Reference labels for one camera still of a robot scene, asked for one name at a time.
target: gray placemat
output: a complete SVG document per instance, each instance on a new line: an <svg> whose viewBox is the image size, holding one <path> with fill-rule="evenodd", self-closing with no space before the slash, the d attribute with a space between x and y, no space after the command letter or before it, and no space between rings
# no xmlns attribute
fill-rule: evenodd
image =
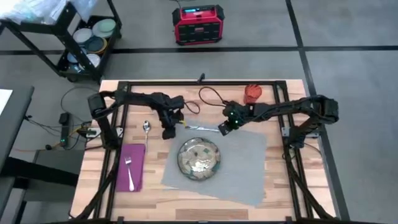
<svg viewBox="0 0 398 224"><path fill-rule="evenodd" d="M187 124L216 128L199 121L187 121ZM238 130L222 136L221 133L187 130L182 125L177 125L176 129L177 136L167 158L162 184L252 206L262 202L267 148L265 135ZM206 138L221 152L220 169L202 182L186 178L177 165L178 150L191 138Z"/></svg>

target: black table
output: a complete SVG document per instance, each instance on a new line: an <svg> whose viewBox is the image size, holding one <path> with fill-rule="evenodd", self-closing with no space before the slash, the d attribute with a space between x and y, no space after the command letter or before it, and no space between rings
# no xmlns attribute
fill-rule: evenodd
<svg viewBox="0 0 398 224"><path fill-rule="evenodd" d="M13 90L6 107L0 114L0 217L6 207L12 188L26 189L29 179L76 186L78 175L9 157L19 128L32 99L34 87L0 85Z"/></svg>

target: purple napkin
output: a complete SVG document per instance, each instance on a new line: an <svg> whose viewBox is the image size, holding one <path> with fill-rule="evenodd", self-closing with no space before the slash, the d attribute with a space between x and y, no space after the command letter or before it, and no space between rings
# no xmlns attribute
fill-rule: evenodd
<svg viewBox="0 0 398 224"><path fill-rule="evenodd" d="M127 170L125 157L131 158L130 172L134 183L133 192L139 192L142 188L142 173L144 168L145 145L126 144L122 146L120 154L118 179L116 181L116 191L129 192L129 171Z"/></svg>

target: white paper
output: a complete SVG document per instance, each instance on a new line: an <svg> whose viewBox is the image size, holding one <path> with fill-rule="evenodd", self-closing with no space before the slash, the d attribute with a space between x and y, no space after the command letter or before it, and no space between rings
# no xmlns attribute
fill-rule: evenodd
<svg viewBox="0 0 398 224"><path fill-rule="evenodd" d="M6 107L6 104L11 96L11 93L12 90L0 90L0 115L4 110L4 108Z"/></svg>

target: orange object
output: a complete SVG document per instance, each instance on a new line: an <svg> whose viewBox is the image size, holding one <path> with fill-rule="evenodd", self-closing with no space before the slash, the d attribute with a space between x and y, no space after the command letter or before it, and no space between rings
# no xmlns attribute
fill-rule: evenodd
<svg viewBox="0 0 398 224"><path fill-rule="evenodd" d="M256 100L261 96L262 90L259 85L247 85L244 88L244 98L243 102L246 103L255 103Z"/></svg>

